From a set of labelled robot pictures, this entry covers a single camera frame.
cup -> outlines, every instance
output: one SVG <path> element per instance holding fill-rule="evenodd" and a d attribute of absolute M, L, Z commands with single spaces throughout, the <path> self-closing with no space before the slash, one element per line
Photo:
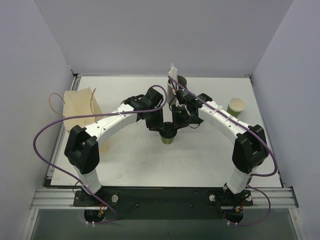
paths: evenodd
<path fill-rule="evenodd" d="M 227 113 L 231 114 L 234 117 L 238 117 L 239 114 L 246 108 L 246 103 L 240 98 L 232 98 L 229 101 Z"/>

brown paper bag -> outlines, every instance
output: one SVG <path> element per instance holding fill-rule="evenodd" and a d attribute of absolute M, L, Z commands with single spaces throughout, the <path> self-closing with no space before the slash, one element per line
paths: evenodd
<path fill-rule="evenodd" d="M 52 93 L 49 97 L 49 104 L 51 109 L 62 115 L 64 118 L 77 116 L 77 115 L 91 115 L 91 114 L 102 114 L 101 109 L 97 103 L 97 100 L 94 96 L 95 90 L 93 92 L 90 88 L 82 89 L 79 91 L 65 91 L 64 97 L 57 93 Z M 53 94 L 58 95 L 63 101 L 63 114 L 56 112 L 50 103 L 50 98 Z M 96 117 L 85 117 L 85 118 L 75 118 L 63 121 L 65 130 L 69 133 L 70 130 L 79 125 L 81 128 L 93 124 L 96 121 L 102 119 L 102 116 Z M 99 151 L 101 153 L 106 152 L 109 149 L 107 141 L 99 146 Z"/>

white table surface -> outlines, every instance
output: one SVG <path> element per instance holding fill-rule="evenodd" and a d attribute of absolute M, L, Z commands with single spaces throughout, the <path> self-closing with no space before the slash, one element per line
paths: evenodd
<path fill-rule="evenodd" d="M 149 76 L 83 76 L 78 90 L 96 88 L 95 98 L 102 112 L 112 112 L 128 97 L 145 94 L 151 85 L 167 89 L 167 77 Z M 188 77 L 188 89 L 195 94 L 206 93 L 227 109 L 231 98 L 241 98 L 246 109 L 239 120 L 252 126 L 263 121 L 248 78 Z M 171 121 L 166 105 L 164 121 Z M 56 164 L 76 175 L 64 155 L 69 134 L 65 132 Z M 97 166 L 99 180 L 104 186 L 135 187 L 222 187 L 232 174 L 233 144 L 207 122 L 199 128 L 179 129 L 170 145 L 161 142 L 158 132 L 149 131 L 144 120 L 133 123 L 108 139 L 109 150 L 100 155 Z M 258 168 L 259 174 L 271 173 L 274 164 L 269 156 Z M 76 180 L 55 170 L 51 185 L 73 186 Z M 254 177 L 255 187 L 281 187 L 278 174 Z"/>

paper bag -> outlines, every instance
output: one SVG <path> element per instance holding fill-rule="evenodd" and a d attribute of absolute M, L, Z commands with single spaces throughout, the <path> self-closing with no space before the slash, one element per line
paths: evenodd
<path fill-rule="evenodd" d="M 80 91 L 65 91 L 63 98 L 63 116 L 65 118 L 76 115 L 102 114 L 95 96 L 90 88 Z M 74 126 L 81 128 L 102 119 L 103 117 L 75 118 L 63 121 L 64 128 L 69 132 Z"/>

screw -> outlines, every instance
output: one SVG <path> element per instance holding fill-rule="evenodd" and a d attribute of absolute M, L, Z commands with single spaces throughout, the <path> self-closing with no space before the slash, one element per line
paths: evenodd
<path fill-rule="evenodd" d="M 211 195 L 209 196 L 210 202 L 214 202 L 214 201 L 215 201 L 215 198 L 216 198 L 216 196 L 213 195 L 213 194 L 211 194 Z"/>
<path fill-rule="evenodd" d="M 113 195 L 111 197 L 111 201 L 114 202 L 114 203 L 118 202 L 118 199 L 119 199 L 119 197 L 117 195 Z"/>

